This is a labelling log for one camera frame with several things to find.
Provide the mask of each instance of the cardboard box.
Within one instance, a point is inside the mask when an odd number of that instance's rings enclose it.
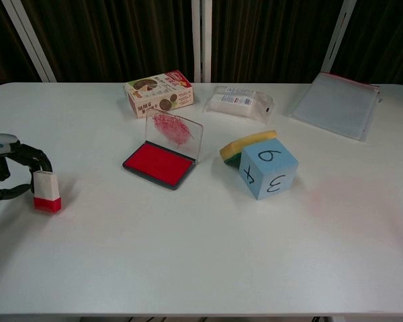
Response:
[[[145,117],[151,107],[170,111],[194,103],[193,87],[178,70],[132,80],[124,90],[137,117]]]

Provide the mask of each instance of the red ink stain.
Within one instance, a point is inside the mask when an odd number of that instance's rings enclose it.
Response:
[[[178,117],[156,114],[152,118],[156,129],[178,145],[187,143],[189,137],[193,137],[189,128]]]

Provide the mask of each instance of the blue foam cube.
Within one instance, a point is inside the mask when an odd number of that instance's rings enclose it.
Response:
[[[272,139],[243,148],[239,174],[259,200],[289,189],[297,167],[297,159]]]

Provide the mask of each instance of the white table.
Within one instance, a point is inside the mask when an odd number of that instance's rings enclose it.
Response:
[[[204,124],[177,191],[121,167],[144,141],[121,84],[0,86],[0,132],[46,152],[64,206],[0,202],[0,314],[403,315],[403,86],[381,86],[365,143],[285,116],[308,85],[241,85],[274,97],[266,126],[202,113],[214,86],[174,111]],[[256,201],[218,150],[266,129],[300,166]],[[9,163],[2,186],[27,182]]]

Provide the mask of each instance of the handwritten number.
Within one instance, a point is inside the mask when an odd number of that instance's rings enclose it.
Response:
[[[251,171],[251,166],[248,164],[248,170],[243,169],[243,172],[247,174],[247,180],[248,183],[254,183],[254,178],[249,174],[249,171]]]
[[[262,151],[258,153],[258,157],[262,159],[262,161],[270,162],[274,159],[273,153],[282,153],[282,152],[273,150]]]
[[[275,183],[275,184],[273,184],[273,183],[275,182],[276,179],[279,179],[279,178],[281,178],[281,177],[283,177],[283,176],[285,176],[285,175],[282,174],[281,176],[277,176],[276,178],[274,178],[274,179],[270,182],[270,187],[267,189],[267,192],[268,192],[268,193],[274,193],[275,191],[278,191],[278,190],[280,189],[280,188],[277,188],[277,189],[275,189],[275,190],[271,190],[271,189],[274,188],[275,186],[281,184],[280,182]]]

